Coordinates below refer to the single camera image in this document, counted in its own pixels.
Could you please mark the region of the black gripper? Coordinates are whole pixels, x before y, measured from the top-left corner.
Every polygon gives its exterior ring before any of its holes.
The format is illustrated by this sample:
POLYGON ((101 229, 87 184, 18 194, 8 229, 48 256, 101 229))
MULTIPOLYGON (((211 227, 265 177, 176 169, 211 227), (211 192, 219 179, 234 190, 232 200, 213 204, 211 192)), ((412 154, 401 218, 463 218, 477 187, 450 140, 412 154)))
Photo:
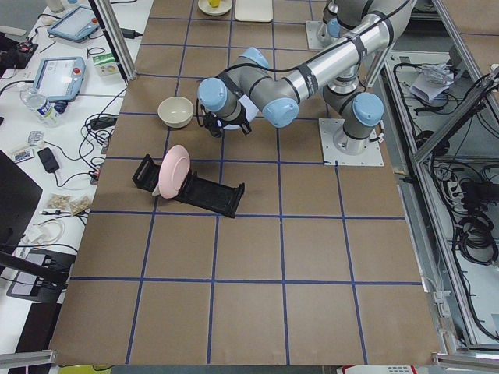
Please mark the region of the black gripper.
POLYGON ((211 135, 221 135, 223 130, 227 130, 230 125, 234 125, 237 129, 241 129, 244 135, 252 132, 250 121, 246 118, 246 108, 242 104, 236 105, 237 116, 227 120, 219 117, 214 112, 209 111, 204 105, 200 105, 202 111, 200 123, 201 127, 206 128, 211 135))

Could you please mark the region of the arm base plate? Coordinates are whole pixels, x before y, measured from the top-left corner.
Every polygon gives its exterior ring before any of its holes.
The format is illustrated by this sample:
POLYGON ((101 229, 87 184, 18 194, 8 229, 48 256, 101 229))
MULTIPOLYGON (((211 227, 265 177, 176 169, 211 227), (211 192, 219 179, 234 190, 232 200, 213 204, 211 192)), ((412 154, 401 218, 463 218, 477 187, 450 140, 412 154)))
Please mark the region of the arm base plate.
POLYGON ((320 118, 319 132, 324 164, 329 166, 383 167, 381 141, 375 128, 367 139, 352 139, 340 118, 320 118))
POLYGON ((327 25, 323 21, 306 21, 305 28, 307 44, 310 50, 319 51, 332 43, 332 38, 327 31, 327 25))

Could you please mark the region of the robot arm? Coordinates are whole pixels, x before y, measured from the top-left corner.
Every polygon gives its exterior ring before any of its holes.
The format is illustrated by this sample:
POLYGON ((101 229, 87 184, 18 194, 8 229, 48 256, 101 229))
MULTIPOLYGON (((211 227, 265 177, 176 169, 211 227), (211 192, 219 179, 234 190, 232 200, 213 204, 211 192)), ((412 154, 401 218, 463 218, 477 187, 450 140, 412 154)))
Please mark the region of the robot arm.
POLYGON ((276 128, 293 122, 299 104, 343 79, 358 85, 357 68, 367 55, 382 51, 402 35, 414 7, 412 1, 329 1, 324 10, 328 26, 340 36, 318 54, 280 71, 273 79, 267 59, 256 48, 246 49, 217 76, 204 79, 197 90, 200 126, 219 138, 229 126, 251 131, 252 118, 242 102, 248 98, 276 128))

